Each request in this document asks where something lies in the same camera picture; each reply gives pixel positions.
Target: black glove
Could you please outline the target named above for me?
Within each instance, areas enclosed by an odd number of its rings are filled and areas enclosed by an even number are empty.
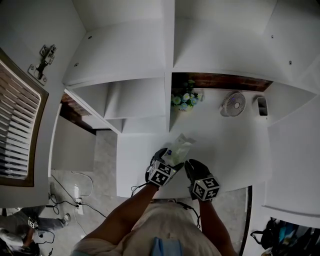
[[[190,159],[189,161],[185,161],[184,169],[186,172],[186,176],[191,182],[191,185],[188,187],[192,200],[197,199],[198,197],[193,193],[193,188],[196,180],[202,180],[208,177],[212,177],[211,172],[208,167],[203,163]]]
[[[163,163],[163,164],[166,164],[165,160],[162,159],[162,156],[166,153],[167,149],[168,149],[168,148],[165,147],[165,148],[161,148],[160,150],[158,150],[158,151],[154,154],[154,156],[152,157],[152,159],[151,159],[151,161],[150,161],[150,165],[146,168],[146,171],[145,171],[145,182],[148,183],[148,184],[152,184],[152,185],[154,185],[154,186],[156,186],[156,187],[158,187],[158,188],[159,188],[158,185],[156,185],[156,184],[153,183],[153,182],[149,182],[149,169],[150,169],[151,166],[154,165],[155,161],[159,161],[159,162],[161,162],[161,163]],[[176,171],[179,171],[182,167],[184,167],[184,165],[185,165],[185,164],[184,164],[183,162],[178,163],[178,164],[175,165],[175,166],[170,166],[170,165],[167,164],[167,166],[171,167],[172,169],[174,169],[174,170],[176,170]]]

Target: backpack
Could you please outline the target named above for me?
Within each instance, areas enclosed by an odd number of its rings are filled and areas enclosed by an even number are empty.
[[[266,224],[264,231],[254,231],[250,234],[254,240],[263,247],[263,249],[268,249],[277,246],[279,243],[279,231],[280,225],[276,223],[276,219],[271,218]],[[254,234],[262,235],[261,241],[258,241]]]

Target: floor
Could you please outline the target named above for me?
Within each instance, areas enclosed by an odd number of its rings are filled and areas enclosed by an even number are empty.
[[[94,170],[84,174],[90,176],[94,183],[92,195],[82,197],[82,203],[89,204],[104,215],[108,215],[114,208],[124,202],[126,198],[117,197],[116,191],[116,154],[117,135],[113,131],[98,131],[96,134]],[[80,195],[88,195],[91,192],[91,181],[89,178],[72,174],[69,171],[52,171],[52,175],[64,186],[64,188],[75,196],[75,185],[79,187]],[[70,196],[51,177],[50,190],[54,193],[59,202],[67,200],[72,203]],[[199,212],[198,202],[192,202],[193,207]],[[232,244],[239,252],[246,223],[246,189],[239,189],[231,192],[219,194],[212,201],[214,208],[229,231]],[[40,245],[42,255],[47,256],[53,248],[52,255],[69,255],[73,246],[86,234],[93,231],[104,220],[98,212],[88,206],[83,206],[83,215],[76,213],[75,208],[67,203],[59,205],[59,216],[53,212],[52,208],[46,208],[42,217],[62,218],[66,213],[70,213],[71,222],[69,226],[57,230],[53,244],[45,243]],[[45,234],[39,242],[52,241],[52,234]]]

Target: white cabinet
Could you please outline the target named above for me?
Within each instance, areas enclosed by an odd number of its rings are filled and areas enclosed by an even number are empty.
[[[93,172],[96,136],[59,116],[55,128],[51,169]]]
[[[73,3],[87,33],[63,83],[118,134],[169,132],[175,72],[254,77],[320,93],[316,1]]]

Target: white countertop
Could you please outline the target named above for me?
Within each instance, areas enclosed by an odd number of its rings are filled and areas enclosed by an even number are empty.
[[[196,140],[186,159],[208,166],[220,191],[232,191],[264,182],[271,177],[267,123],[255,119],[252,100],[259,92],[243,92],[247,106],[238,117],[223,117],[219,106],[229,91],[206,89],[205,100],[191,112],[171,113],[171,129],[165,134],[120,134],[117,139],[116,189],[130,197],[131,187],[145,183],[145,171],[154,153],[172,143],[180,133]],[[155,195],[187,198],[189,180],[184,168]]]

